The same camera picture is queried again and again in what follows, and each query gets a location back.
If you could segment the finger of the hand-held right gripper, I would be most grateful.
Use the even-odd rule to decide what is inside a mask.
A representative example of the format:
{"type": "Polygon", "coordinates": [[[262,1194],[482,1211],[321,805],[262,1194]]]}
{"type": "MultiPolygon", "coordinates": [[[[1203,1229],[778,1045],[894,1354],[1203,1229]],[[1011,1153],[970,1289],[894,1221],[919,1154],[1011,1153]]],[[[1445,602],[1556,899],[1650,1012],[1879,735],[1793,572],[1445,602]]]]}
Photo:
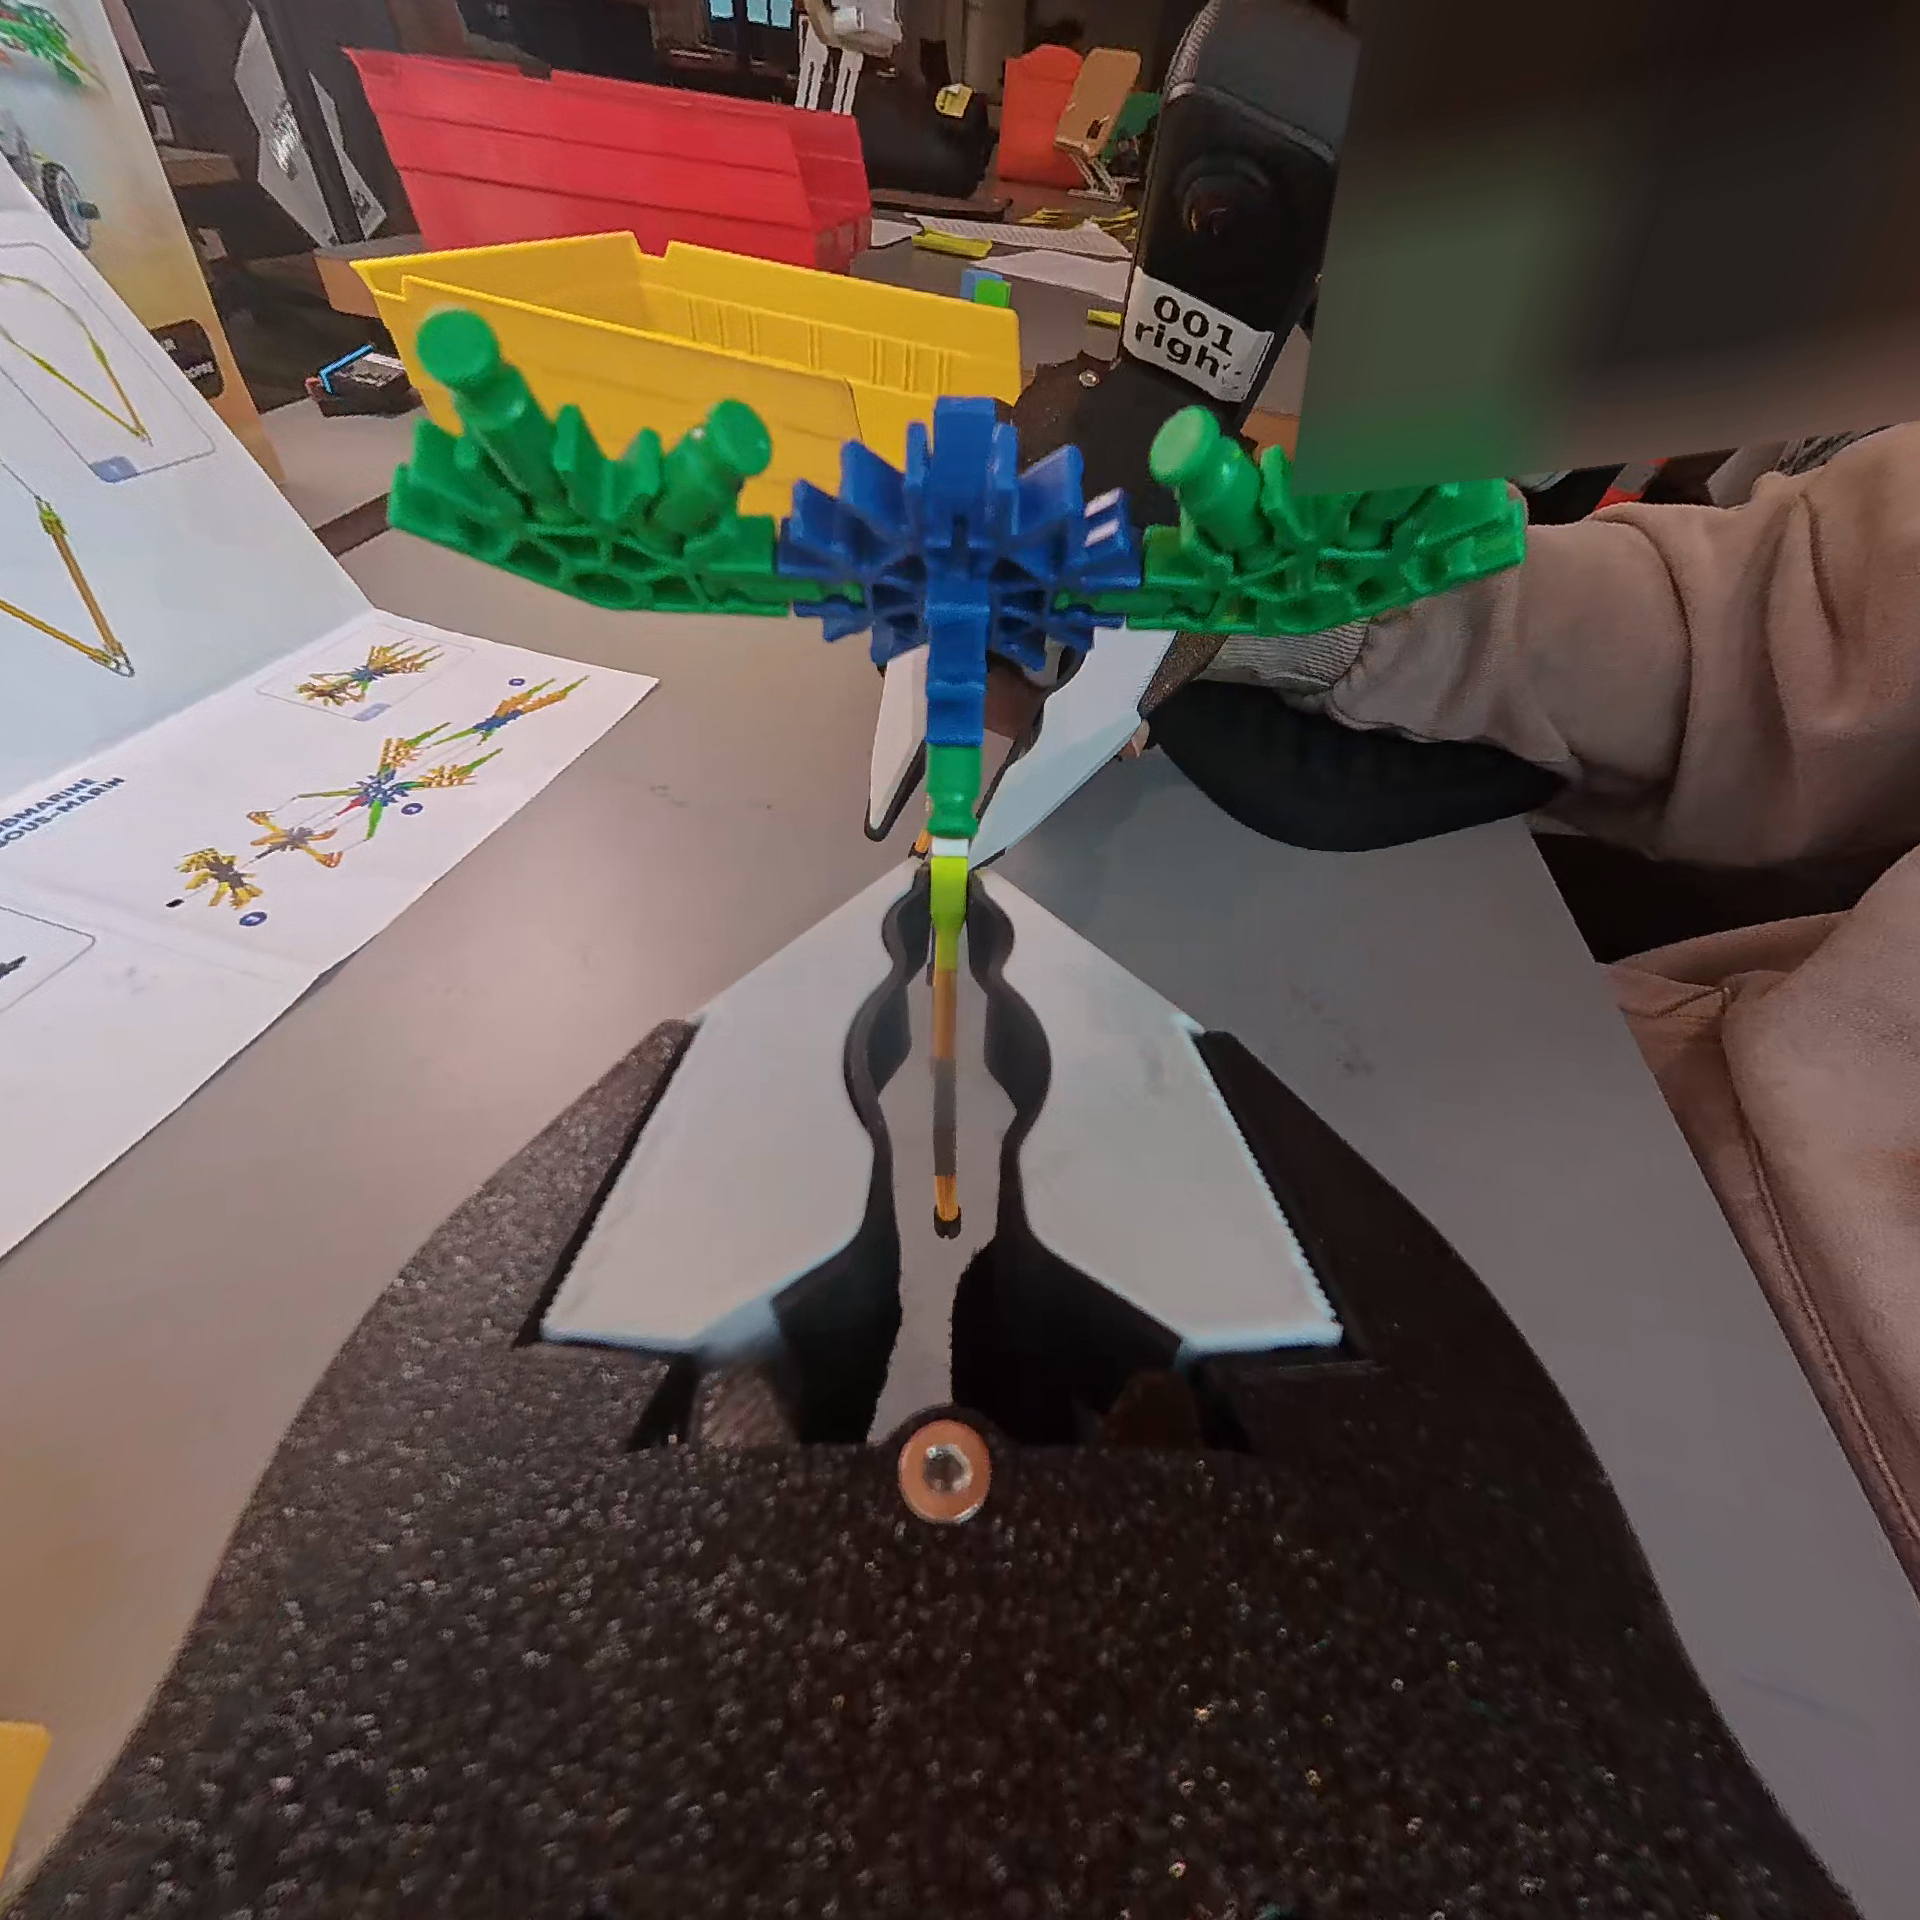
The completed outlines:
{"type": "Polygon", "coordinates": [[[925,660],[889,660],[871,743],[866,835],[882,842],[916,795],[925,765],[925,660]]]}
{"type": "Polygon", "coordinates": [[[1140,728],[1140,703],[1175,631],[1109,628],[1051,691],[1041,725],[997,773],[970,843],[972,869],[1006,853],[1078,792],[1140,728]]]}

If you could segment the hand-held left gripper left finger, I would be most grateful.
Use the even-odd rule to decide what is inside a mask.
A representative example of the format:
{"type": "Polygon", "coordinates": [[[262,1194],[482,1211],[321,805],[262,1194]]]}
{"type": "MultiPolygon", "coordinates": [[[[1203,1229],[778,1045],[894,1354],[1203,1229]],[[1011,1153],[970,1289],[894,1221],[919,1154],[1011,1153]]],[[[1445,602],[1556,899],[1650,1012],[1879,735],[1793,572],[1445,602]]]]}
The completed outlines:
{"type": "Polygon", "coordinates": [[[541,1311],[546,1343],[727,1363],[899,1320],[879,1092],[925,876],[891,869],[709,1000],[541,1311]]]}

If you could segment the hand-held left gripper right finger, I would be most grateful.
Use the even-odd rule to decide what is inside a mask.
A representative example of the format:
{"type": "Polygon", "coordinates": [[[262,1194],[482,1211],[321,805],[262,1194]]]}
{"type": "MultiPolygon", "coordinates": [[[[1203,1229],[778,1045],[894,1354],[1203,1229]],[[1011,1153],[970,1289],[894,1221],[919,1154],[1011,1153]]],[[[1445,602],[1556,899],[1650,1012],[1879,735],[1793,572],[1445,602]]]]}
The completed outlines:
{"type": "Polygon", "coordinates": [[[1332,1351],[1337,1311],[1203,1027],[995,876],[975,880],[970,952],[988,1073],[1014,1108],[1002,1197],[1017,1228],[1140,1311],[1175,1360],[1332,1351]]]}

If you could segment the multicoloured toy hand assembly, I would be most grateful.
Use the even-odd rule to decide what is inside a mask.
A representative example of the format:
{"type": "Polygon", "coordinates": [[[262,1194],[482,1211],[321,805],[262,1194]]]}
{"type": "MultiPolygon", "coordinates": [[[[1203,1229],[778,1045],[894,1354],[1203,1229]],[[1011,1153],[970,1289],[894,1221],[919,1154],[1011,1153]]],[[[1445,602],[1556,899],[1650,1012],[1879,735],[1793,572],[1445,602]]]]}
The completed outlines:
{"type": "Polygon", "coordinates": [[[946,397],[930,428],[907,437],[905,503],[925,569],[921,626],[929,647],[925,792],[930,923],[930,1147],[934,1233],[963,1224],[958,1195],[956,1008],[958,952],[970,913],[970,847],[975,832],[985,732],[991,588],[975,553],[975,525],[991,519],[995,401],[946,397]]]}

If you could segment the green and blue toy assembly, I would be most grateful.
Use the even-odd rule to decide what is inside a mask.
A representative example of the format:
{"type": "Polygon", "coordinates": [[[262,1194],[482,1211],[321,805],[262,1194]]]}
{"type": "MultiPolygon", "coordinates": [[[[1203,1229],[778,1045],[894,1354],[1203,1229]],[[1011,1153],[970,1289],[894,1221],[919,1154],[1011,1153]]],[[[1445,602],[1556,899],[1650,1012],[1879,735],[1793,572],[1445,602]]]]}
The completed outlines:
{"type": "MultiPolygon", "coordinates": [[[[834,485],[798,480],[770,516],[741,506],[773,457],[745,401],[716,402],[667,447],[643,431],[612,457],[577,405],[539,407],[474,311],[429,319],[421,355],[462,431],[418,425],[391,483],[402,532],[597,608],[813,618],[830,640],[866,639],[877,665],[929,653],[905,475],[907,437],[932,415],[907,428],[901,467],[851,442],[834,485]]],[[[1021,464],[995,407],[991,519],[975,525],[988,660],[1041,669],[1050,650],[1082,657],[1118,626],[1307,639],[1525,557],[1527,513],[1503,480],[1300,496],[1282,449],[1252,455],[1199,405],[1147,450],[1175,519],[1139,525],[1121,489],[1086,495],[1077,449],[1021,464]]]]}

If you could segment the person's right forearm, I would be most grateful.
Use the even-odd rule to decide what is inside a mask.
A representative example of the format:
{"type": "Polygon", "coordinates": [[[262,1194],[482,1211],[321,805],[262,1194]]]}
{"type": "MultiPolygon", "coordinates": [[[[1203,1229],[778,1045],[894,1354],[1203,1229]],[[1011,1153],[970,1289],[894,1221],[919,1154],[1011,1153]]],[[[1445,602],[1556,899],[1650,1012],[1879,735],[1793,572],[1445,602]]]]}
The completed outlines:
{"type": "Polygon", "coordinates": [[[1719,869],[1902,856],[1917,821],[1917,431],[1735,508],[1630,503],[1523,564],[1190,682],[1348,729],[1494,746],[1602,843],[1719,869]]]}

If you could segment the grey desk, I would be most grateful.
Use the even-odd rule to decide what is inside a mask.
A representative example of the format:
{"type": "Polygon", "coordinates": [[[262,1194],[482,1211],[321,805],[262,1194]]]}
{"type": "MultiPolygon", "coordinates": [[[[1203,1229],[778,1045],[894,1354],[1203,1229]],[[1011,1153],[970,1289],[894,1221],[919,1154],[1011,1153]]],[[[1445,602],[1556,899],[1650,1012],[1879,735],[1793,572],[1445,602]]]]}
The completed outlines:
{"type": "MultiPolygon", "coordinates": [[[[683,639],[382,536],[386,611],[661,689],[5,1258],[5,1720],[87,1803],[375,1297],[508,1157],[891,867],[863,657],[683,639]]],[[[1871,1916],[1916,1916],[1916,1601],[1529,832],[1307,856],[1158,754],[1012,884],[1257,1049],[1547,1360],[1690,1652],[1871,1916]]]]}

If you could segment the orange plastic object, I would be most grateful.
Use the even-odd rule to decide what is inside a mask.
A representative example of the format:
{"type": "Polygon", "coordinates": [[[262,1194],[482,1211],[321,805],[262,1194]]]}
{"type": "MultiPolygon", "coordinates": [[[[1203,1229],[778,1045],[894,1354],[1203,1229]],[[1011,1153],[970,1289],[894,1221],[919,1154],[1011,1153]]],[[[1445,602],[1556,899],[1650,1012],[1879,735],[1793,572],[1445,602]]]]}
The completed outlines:
{"type": "Polygon", "coordinates": [[[1126,48],[1077,55],[1044,44],[1011,59],[1002,73],[997,180],[1091,191],[1139,75],[1140,55],[1126,48]]]}

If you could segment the yellow divided plastic bin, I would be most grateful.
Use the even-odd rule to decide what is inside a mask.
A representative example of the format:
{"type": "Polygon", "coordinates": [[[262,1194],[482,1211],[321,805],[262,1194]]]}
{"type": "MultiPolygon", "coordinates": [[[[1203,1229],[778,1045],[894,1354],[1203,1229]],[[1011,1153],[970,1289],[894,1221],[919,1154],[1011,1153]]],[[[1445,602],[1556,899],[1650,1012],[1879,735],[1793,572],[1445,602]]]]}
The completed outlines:
{"type": "Polygon", "coordinates": [[[415,336],[453,307],[489,322],[549,416],[577,405],[607,455],[644,428],[667,447],[716,402],[745,401],[773,439],[745,513],[781,516],[798,480],[834,483],[846,442],[901,467],[905,431],[941,396],[1021,393],[1009,307],[691,244],[649,256],[627,232],[385,256],[355,273],[451,435],[462,424],[415,336]]]}

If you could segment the stack of red plastic bins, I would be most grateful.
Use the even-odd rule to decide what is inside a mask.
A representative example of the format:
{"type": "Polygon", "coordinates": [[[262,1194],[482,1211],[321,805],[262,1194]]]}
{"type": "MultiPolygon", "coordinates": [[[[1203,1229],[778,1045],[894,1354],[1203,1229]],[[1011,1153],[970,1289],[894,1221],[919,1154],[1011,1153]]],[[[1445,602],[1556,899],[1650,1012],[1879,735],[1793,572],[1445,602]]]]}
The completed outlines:
{"type": "Polygon", "coordinates": [[[683,88],[349,51],[429,249],[634,234],[843,273],[874,241],[858,124],[683,88]]]}

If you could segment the white toy instruction sheet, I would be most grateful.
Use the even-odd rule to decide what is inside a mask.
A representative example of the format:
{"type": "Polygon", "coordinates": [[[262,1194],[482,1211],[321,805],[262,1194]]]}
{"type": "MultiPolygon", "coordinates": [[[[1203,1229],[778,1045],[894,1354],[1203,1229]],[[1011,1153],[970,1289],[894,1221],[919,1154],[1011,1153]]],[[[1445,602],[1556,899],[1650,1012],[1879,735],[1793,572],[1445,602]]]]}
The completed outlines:
{"type": "Polygon", "coordinates": [[[657,682],[373,608],[13,179],[3,268],[9,1251],[657,682]]]}

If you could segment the person's beige sweatshirt torso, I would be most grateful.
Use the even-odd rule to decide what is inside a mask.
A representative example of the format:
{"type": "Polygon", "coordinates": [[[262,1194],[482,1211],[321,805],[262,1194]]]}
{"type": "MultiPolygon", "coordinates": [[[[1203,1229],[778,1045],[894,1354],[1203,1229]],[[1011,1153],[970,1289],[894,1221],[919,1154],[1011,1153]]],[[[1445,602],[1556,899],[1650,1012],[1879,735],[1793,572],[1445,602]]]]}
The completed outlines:
{"type": "Polygon", "coordinates": [[[1917,853],[1849,911],[1609,967],[1617,1003],[1917,1581],[1917,853]]]}

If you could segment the small black device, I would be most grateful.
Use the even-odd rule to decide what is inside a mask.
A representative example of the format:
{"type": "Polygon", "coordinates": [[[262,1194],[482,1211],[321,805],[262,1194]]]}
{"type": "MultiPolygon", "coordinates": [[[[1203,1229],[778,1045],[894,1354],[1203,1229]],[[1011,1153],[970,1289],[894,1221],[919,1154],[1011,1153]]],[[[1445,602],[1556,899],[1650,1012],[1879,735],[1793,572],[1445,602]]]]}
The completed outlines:
{"type": "Polygon", "coordinates": [[[421,405],[402,360],[373,345],[326,364],[303,383],[303,392],[325,418],[406,416],[421,405]]]}

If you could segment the black printed cardboard box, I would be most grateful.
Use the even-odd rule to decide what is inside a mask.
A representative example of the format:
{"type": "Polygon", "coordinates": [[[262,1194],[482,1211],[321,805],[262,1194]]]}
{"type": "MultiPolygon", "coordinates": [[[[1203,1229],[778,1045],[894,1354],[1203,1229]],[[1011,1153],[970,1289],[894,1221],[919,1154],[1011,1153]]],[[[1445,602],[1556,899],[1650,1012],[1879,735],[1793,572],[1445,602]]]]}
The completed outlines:
{"type": "Polygon", "coordinates": [[[278,210],[323,247],[370,241],[388,210],[349,155],[285,4],[246,8],[231,80],[257,136],[257,180],[278,210]]]}

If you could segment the yellow toy set box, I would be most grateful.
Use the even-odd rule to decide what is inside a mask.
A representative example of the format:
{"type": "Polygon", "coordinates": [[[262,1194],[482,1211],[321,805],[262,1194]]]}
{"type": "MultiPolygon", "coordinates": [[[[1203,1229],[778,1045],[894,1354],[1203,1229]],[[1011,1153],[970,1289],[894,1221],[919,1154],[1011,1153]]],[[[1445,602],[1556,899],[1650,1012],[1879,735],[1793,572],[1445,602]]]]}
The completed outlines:
{"type": "Polygon", "coordinates": [[[3,4],[5,179],[31,197],[282,483],[214,308],[197,237],[163,169],[124,4],[3,4]]]}

